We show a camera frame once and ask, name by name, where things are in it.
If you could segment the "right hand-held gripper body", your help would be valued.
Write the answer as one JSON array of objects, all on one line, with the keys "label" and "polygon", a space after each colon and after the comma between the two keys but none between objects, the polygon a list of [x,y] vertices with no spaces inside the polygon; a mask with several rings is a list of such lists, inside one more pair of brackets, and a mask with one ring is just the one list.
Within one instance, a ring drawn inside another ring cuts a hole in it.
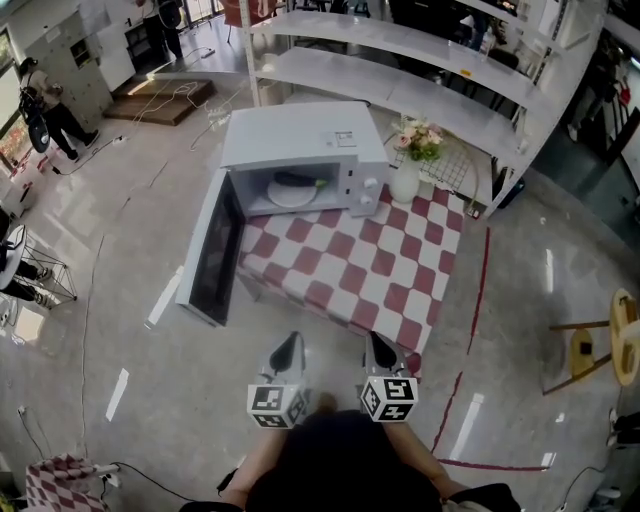
[{"label": "right hand-held gripper body", "polygon": [[391,341],[397,355],[396,365],[386,370],[375,364],[371,333],[365,336],[363,369],[365,381],[360,393],[363,409],[372,421],[379,423],[405,422],[418,403],[418,381],[409,371],[406,357],[399,346]]}]

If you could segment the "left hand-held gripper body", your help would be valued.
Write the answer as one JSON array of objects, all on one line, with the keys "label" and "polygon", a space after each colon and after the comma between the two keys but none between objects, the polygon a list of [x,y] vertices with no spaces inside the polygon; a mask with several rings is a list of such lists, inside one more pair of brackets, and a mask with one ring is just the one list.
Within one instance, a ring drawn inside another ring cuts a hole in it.
[{"label": "left hand-held gripper body", "polygon": [[300,334],[300,372],[274,373],[271,370],[269,356],[280,343],[263,357],[255,383],[248,386],[247,413],[263,429],[292,429],[308,412],[304,339]]}]

